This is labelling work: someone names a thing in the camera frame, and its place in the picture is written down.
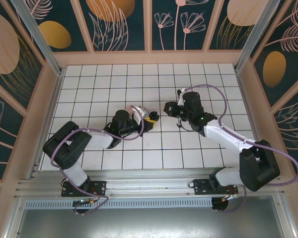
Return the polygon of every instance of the yellow circle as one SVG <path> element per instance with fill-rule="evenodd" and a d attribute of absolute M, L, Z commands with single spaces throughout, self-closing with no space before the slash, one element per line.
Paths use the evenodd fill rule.
<path fill-rule="evenodd" d="M 283 79 L 286 71 L 285 56 L 278 52 L 271 52 L 265 59 L 263 68 L 263 77 L 265 84 L 273 88 Z"/>
<path fill-rule="evenodd" d="M 119 9 L 121 9 L 125 18 L 129 17 L 135 9 L 135 0 L 86 0 L 86 2 L 94 15 L 104 21 L 120 20 L 120 16 L 117 16 L 113 4 L 116 6 L 118 14 Z"/>
<path fill-rule="evenodd" d="M 71 45 L 71 35 L 67 29 L 55 21 L 45 21 L 39 25 L 47 43 L 57 49 L 64 49 Z"/>
<path fill-rule="evenodd" d="M 230 0 L 227 16 L 236 26 L 254 25 L 264 9 L 267 0 Z"/>
<path fill-rule="evenodd" d="M 11 24 L 0 15 L 0 73 L 9 74 L 19 62 L 18 35 Z"/>

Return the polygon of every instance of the black grid line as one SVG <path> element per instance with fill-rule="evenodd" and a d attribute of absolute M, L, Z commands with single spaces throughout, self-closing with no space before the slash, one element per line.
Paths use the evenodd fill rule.
<path fill-rule="evenodd" d="M 155 85 L 153 85 L 153 87 L 146 87 L 146 89 L 153 89 L 153 88 L 158 88 L 158 94 L 157 94 L 157 96 L 158 96 L 158 99 L 157 100 L 155 100 L 154 98 L 153 98 L 153 100 L 145 100 L 144 101 L 144 64 L 142 64 L 142 74 L 141 75 L 133 75 L 133 76 L 138 76 L 139 77 L 139 80 L 141 80 L 142 79 L 142 82 L 141 82 L 141 86 L 140 86 L 140 84 L 138 85 L 138 87 L 136 87 L 136 88 L 134 88 L 134 87 L 128 87 L 128 79 L 127 79 L 127 76 L 128 76 L 128 73 L 127 73 L 127 75 L 118 75 L 118 76 L 125 76 L 126 77 L 126 87 L 120 87 L 120 88 L 116 88 L 116 87 L 114 87 L 115 89 L 123 89 L 123 90 L 125 90 L 125 100 L 123 101 L 123 100 L 121 100 L 121 101 L 113 101 L 113 102 L 111 102 L 111 103 L 124 103 L 124 105 L 125 105 L 125 107 L 126 107 L 126 105 L 127 105 L 127 89 L 128 88 L 133 88 L 133 89 L 141 89 L 140 91 L 142 92 L 142 100 L 141 100 L 141 103 L 142 103 L 142 105 L 143 106 L 146 106 L 146 103 L 153 103 L 153 105 L 155 105 L 155 103 L 157 102 L 159 105 L 157 105 L 157 111 L 158 111 L 158 113 L 159 114 L 163 114 L 163 105 L 164 105 L 164 103 L 165 102 L 168 102 L 168 101 L 174 101 L 174 99 L 172 99 L 172 100 L 165 100 L 165 101 L 163 101 L 162 103 L 161 103 L 161 93 L 160 93 L 160 88 L 170 88 L 170 89 L 168 89 L 168 90 L 166 90 L 166 89 L 163 89 L 161 92 L 164 92 L 164 90 L 168 93 L 166 96 L 167 97 L 171 97 L 171 94 L 173 95 L 173 93 L 171 93 L 171 88 L 174 90 L 174 95 L 175 95 L 175 98 L 176 98 L 176 96 L 177 96 L 177 89 L 180 89 L 180 88 L 182 88 L 182 87 L 177 87 L 176 86 L 176 75 L 180 75 L 180 76 L 184 76 L 184 77 L 188 77 L 189 79 L 190 79 L 190 83 L 188 82 L 188 86 L 189 85 L 191 85 L 191 86 L 193 86 L 192 85 L 192 76 L 195 76 L 195 77 L 198 77 L 199 78 L 199 76 L 201 76 L 201 77 L 205 77 L 206 78 L 206 76 L 207 75 L 220 75 L 221 76 L 221 80 L 222 80 L 222 84 L 223 84 L 223 86 L 222 86 L 222 88 L 224 89 L 224 92 L 225 92 L 225 95 L 227 96 L 227 93 L 226 93 L 226 89 L 225 88 L 232 88 L 232 87 L 238 87 L 238 86 L 224 86 L 224 82 L 223 82 L 223 77 L 222 77 L 222 75 L 233 75 L 233 74 L 221 74 L 221 72 L 220 73 L 216 73 L 216 74 L 205 74 L 205 72 L 204 73 L 200 73 L 200 74 L 191 74 L 191 72 L 190 72 L 190 67 L 189 67 L 189 65 L 187 64 L 187 67 L 188 67 L 188 72 L 185 72 L 184 74 L 181 74 L 181 72 L 179 72 L 179 73 L 175 73 L 175 67 L 176 67 L 176 64 L 170 64 L 170 65 L 172 65 L 172 69 L 173 69 L 173 74 L 163 74 L 163 75 L 159 75 L 159 64 L 154 64 L 155 66 L 156 66 L 156 68 L 157 68 L 157 74 L 156 73 L 154 73 L 154 74 L 148 74 L 148 75 L 146 75 L 146 76 L 154 76 L 154 77 L 158 77 L 158 86 L 157 87 L 155 87 Z M 107 101 L 105 101 L 105 100 L 102 100 L 101 102 L 94 102 L 94 100 L 93 100 L 93 97 L 95 96 L 95 86 L 96 86 L 96 74 L 97 74 L 97 71 L 98 71 L 98 67 L 96 68 L 96 73 L 95 73 L 95 76 L 82 76 L 81 75 L 81 73 L 82 73 L 82 67 L 80 68 L 80 75 L 79 76 L 67 76 L 67 77 L 65 77 L 65 79 L 66 78 L 69 78 L 69 77 L 79 77 L 79 79 L 78 79 L 78 84 L 77 84 L 77 87 L 76 87 L 76 92 L 75 92 L 75 100 L 74 100 L 74 102 L 59 102 L 59 99 L 60 99 L 60 93 L 59 93 L 59 95 L 58 95 L 58 102 L 57 102 L 57 106 L 56 106 L 56 109 L 55 109 L 55 111 L 54 111 L 54 116 L 53 116 L 53 120 L 52 120 L 52 125 L 51 125 L 51 127 L 50 127 L 50 130 L 49 130 L 49 133 L 51 134 L 51 130 L 52 130 L 52 126 L 53 126 L 53 124 L 54 124 L 54 122 L 55 122 L 55 118 L 71 118 L 71 119 L 76 119 L 76 118 L 88 118 L 87 119 L 87 125 L 89 125 L 90 124 L 90 122 L 91 122 L 91 118 L 95 118 L 94 120 L 98 120 L 98 119 L 96 119 L 96 118 L 106 118 L 105 119 L 105 121 L 106 121 L 106 124 L 109 122 L 109 120 L 110 120 L 110 118 L 112 118 L 112 116 L 108 116 L 108 112 L 109 112 L 109 98 L 110 98 L 110 93 L 111 93 L 111 89 L 113 89 L 113 87 L 112 87 L 112 85 L 111 85 L 111 83 L 112 83 L 112 72 L 113 72 L 113 67 L 111 67 L 111 73 L 110 73 L 110 75 L 102 75 L 102 77 L 103 76 L 105 76 L 105 77 L 110 77 L 110 79 L 109 78 L 107 78 L 108 80 L 109 80 L 109 87 L 107 87 L 107 88 L 99 88 L 99 89 L 105 89 L 105 90 L 108 90 L 108 96 L 107 96 L 107 94 L 106 94 L 106 97 L 108 97 L 108 100 Z M 173 77 L 173 82 L 174 82 L 174 86 L 171 86 L 171 87 L 160 87 L 160 85 L 161 85 L 161 80 L 163 80 L 163 77 L 162 76 L 169 76 L 169 79 L 171 80 L 171 82 L 172 82 L 172 79 L 170 78 L 171 76 Z M 85 77 L 94 77 L 94 84 L 93 84 L 93 87 L 91 86 L 91 85 L 88 85 L 87 87 L 82 87 L 82 88 L 80 88 L 79 87 L 79 83 L 80 83 L 80 80 L 81 79 L 84 79 Z M 64 85 L 64 82 L 62 83 L 62 88 L 61 88 L 61 90 L 71 90 L 70 88 L 69 89 L 63 89 L 63 85 Z M 76 102 L 76 98 L 77 98 L 77 94 L 78 94 L 78 90 L 84 90 L 84 89 L 92 89 L 93 91 L 92 91 L 92 94 L 91 94 L 91 96 L 92 96 L 92 98 L 91 98 L 91 100 L 89 101 L 89 100 L 85 100 L 86 102 Z M 210 90 L 209 90 L 209 88 L 208 88 L 208 94 L 209 94 L 209 99 L 208 100 L 201 100 L 201 103 L 205 103 L 206 101 L 208 101 L 209 103 L 208 104 L 210 104 L 211 105 L 211 110 L 212 110 L 212 112 L 214 113 L 214 105 L 212 104 L 212 101 L 223 101 L 222 99 L 215 99 L 215 100 L 213 100 L 213 99 L 211 99 L 211 93 L 210 93 Z M 243 101 L 242 99 L 230 99 L 230 101 Z M 61 117 L 56 117 L 55 115 L 55 113 L 56 113 L 56 110 L 57 110 L 57 108 L 58 107 L 60 107 L 60 106 L 62 106 L 62 104 L 63 103 L 71 103 L 71 104 L 73 104 L 73 108 L 72 108 L 72 114 L 71 114 L 71 116 L 70 117 L 62 117 L 61 115 Z M 77 106 L 79 106 L 79 103 L 90 103 L 90 108 L 89 108 L 89 114 L 88 114 L 88 116 L 79 116 L 79 115 L 74 115 L 74 109 L 75 109 L 75 105 L 76 105 L 76 107 Z M 103 115 L 101 115 L 101 116 L 96 116 L 96 117 L 91 117 L 91 110 L 92 110 L 92 108 L 91 108 L 91 105 L 92 105 L 92 103 L 94 103 L 94 104 L 97 104 L 97 103 L 107 103 L 107 110 L 106 110 L 106 116 L 105 116 L 105 113 L 103 114 Z M 229 110 L 229 112 L 228 112 L 228 114 L 230 115 L 230 118 L 231 118 L 231 120 L 232 120 L 232 123 L 233 123 L 233 127 L 234 127 L 234 129 L 235 129 L 235 126 L 234 126 L 234 121 L 233 121 L 233 117 L 232 117 L 232 113 L 230 112 L 230 105 L 228 105 L 229 106 L 229 108 L 228 108 L 228 110 Z M 149 133 L 160 133 L 160 138 L 161 138 L 161 149 L 151 149 L 151 147 L 146 147 L 146 149 L 144 149 L 144 139 L 143 139 L 143 137 L 141 138 L 141 142 L 142 142 L 142 145 L 141 145 L 141 149 L 140 149 L 140 146 L 138 147 L 139 149 L 125 149 L 126 147 L 125 147 L 125 142 L 124 141 L 122 141 L 121 143 L 123 143 L 122 144 L 122 149 L 121 148 L 119 148 L 119 150 L 113 150 L 113 151 L 122 151 L 122 162 L 121 162 L 121 169 L 123 169 L 123 163 L 124 163 L 124 158 L 123 158 L 123 151 L 136 151 L 136 150 L 141 150 L 142 151 L 142 169 L 144 168 L 144 151 L 156 151 L 156 150 L 158 150 L 158 151 L 161 151 L 161 156 L 162 156 L 162 168 L 164 168 L 164 161 L 163 161 L 163 150 L 179 150 L 179 151 L 181 151 L 181 156 L 182 156 L 182 167 L 184 168 L 184 158 L 183 158 L 183 147 L 182 147 L 182 136 L 181 136 L 181 129 L 180 128 L 177 128 L 176 126 L 174 127 L 174 129 L 172 129 L 171 127 L 169 128 L 168 127 L 168 129 L 170 129 L 170 131 L 165 131 L 165 130 L 163 130 L 163 127 L 162 127 L 162 122 L 163 122 L 163 120 L 161 120 L 160 119 L 160 130 L 156 130 L 156 131 L 150 131 Z M 245 130 L 238 130 L 238 131 L 251 131 L 251 129 L 245 129 Z M 163 140 L 162 140 L 162 136 L 163 136 L 163 134 L 162 133 L 165 133 L 165 132 L 177 132 L 177 133 L 179 133 L 179 136 L 180 136 L 180 146 L 179 146 L 179 148 L 177 148 L 177 149 L 164 149 L 163 148 Z M 201 156 L 202 156 L 202 163 L 203 163 L 203 168 L 205 168 L 205 163 L 204 163 L 204 159 L 205 158 L 203 158 L 203 150 L 209 150 L 209 149 L 212 149 L 212 150 L 218 150 L 218 149 L 220 149 L 220 152 L 221 152 L 221 156 L 222 156 L 222 162 L 223 162 L 223 164 L 224 164 L 224 160 L 223 160 L 223 153 L 222 153 L 222 147 L 221 146 L 218 146 L 218 147 L 216 147 L 216 148 L 202 148 L 202 145 L 201 145 L 201 138 L 200 138 L 200 136 L 199 136 L 199 143 L 200 143 L 200 145 L 195 145 L 194 146 L 194 148 L 190 148 L 190 149 L 185 149 L 185 150 L 197 150 L 197 149 L 199 149 L 200 151 L 201 151 Z M 103 149 L 95 149 L 95 150 L 87 150 L 88 152 L 91 152 L 91 151 L 102 151 L 102 161 L 101 161 L 101 169 L 102 169 L 102 167 L 103 167 L 103 160 L 104 160 L 104 150 Z"/>

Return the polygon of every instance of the grid floor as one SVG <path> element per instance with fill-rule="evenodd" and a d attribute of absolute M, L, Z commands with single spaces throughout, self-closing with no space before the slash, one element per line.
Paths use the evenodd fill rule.
<path fill-rule="evenodd" d="M 178 119 L 163 112 L 176 101 L 176 90 L 209 83 L 228 100 L 223 123 L 253 138 L 232 64 L 117 64 L 69 65 L 65 73 L 49 136 L 72 120 L 81 127 L 102 129 L 115 112 L 144 106 L 160 112 L 155 128 L 111 150 L 85 150 L 79 161 L 84 170 L 215 168 L 238 165 L 238 158 L 218 143 L 177 127 Z M 213 88 L 195 88 L 206 112 L 222 114 L 224 103 Z M 186 129 L 191 129 L 187 122 Z M 44 155 L 40 170 L 55 170 Z"/>

